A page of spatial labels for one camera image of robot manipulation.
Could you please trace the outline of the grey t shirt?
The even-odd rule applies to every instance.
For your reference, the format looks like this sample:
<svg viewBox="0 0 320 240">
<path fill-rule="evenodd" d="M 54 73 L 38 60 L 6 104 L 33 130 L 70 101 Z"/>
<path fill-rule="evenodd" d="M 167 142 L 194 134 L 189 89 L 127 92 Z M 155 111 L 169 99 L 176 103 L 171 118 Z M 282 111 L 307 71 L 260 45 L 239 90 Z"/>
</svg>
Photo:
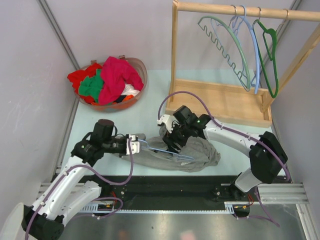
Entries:
<svg viewBox="0 0 320 240">
<path fill-rule="evenodd" d="M 163 141 L 165 129 L 159 135 L 147 138 L 139 133 L 140 152 L 133 155 L 133 162 L 140 166 L 166 171 L 187 173 L 199 172 L 206 167 L 217 166 L 221 154 L 212 143 L 201 137 L 189 137 L 185 146 L 177 153 L 170 150 Z"/>
</svg>

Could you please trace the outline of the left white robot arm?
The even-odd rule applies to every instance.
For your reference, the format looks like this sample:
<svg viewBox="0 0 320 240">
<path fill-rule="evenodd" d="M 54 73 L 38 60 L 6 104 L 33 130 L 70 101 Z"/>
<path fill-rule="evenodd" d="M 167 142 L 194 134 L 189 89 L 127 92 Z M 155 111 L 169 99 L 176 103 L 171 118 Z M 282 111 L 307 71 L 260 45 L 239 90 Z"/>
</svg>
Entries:
<svg viewBox="0 0 320 240">
<path fill-rule="evenodd" d="M 123 200 L 112 194 L 112 186 L 124 186 L 132 178 L 133 168 L 122 182 L 111 181 L 94 169 L 94 165 L 106 154 L 121 157 L 139 153 L 140 142 L 136 134 L 118 133 L 114 122 L 98 120 L 71 151 L 64 168 L 45 192 L 30 206 L 24 205 L 21 227 L 24 238 L 36 240 L 57 240 L 70 220 L 87 204 L 93 201 L 111 202 L 110 213 L 95 214 L 97 220 L 118 212 Z"/>
</svg>

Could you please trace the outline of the light blue wire hanger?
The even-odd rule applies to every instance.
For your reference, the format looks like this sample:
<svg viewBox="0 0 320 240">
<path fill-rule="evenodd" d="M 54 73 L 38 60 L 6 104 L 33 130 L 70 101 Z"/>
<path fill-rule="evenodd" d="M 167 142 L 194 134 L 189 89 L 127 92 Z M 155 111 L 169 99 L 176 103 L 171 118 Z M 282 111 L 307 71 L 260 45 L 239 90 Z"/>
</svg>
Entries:
<svg viewBox="0 0 320 240">
<path fill-rule="evenodd" d="M 183 155 L 183 154 L 180 154 L 180 153 L 175 153 L 175 152 L 172 152 L 172 151 L 151 147 L 146 140 L 139 139 L 139 142 L 142 143 L 141 147 L 143 149 L 148 149 L 148 150 L 151 150 L 151 151 L 153 151 L 155 153 L 165 153 L 165 154 L 170 155 L 173 158 L 177 158 L 179 160 L 184 160 L 184 161 L 187 161 L 187 162 L 194 162 L 195 161 L 195 159 L 193 157 L 188 156 L 188 155 Z"/>
</svg>

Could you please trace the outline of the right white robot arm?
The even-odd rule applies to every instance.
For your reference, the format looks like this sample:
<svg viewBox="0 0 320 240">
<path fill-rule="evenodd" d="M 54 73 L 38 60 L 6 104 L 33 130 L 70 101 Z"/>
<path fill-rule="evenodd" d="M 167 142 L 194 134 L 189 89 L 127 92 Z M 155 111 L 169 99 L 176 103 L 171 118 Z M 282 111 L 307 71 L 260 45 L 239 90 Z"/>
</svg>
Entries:
<svg viewBox="0 0 320 240">
<path fill-rule="evenodd" d="M 185 105 L 172 115 L 159 116 L 157 125 L 165 127 L 163 141 L 173 152 L 179 153 L 192 137 L 199 137 L 227 145 L 249 158 L 250 167 L 227 188 L 228 199 L 242 201 L 259 184 L 272 184 L 288 161 L 273 133 L 266 131 L 264 134 L 250 135 L 224 126 L 208 114 L 197 116 Z"/>
</svg>

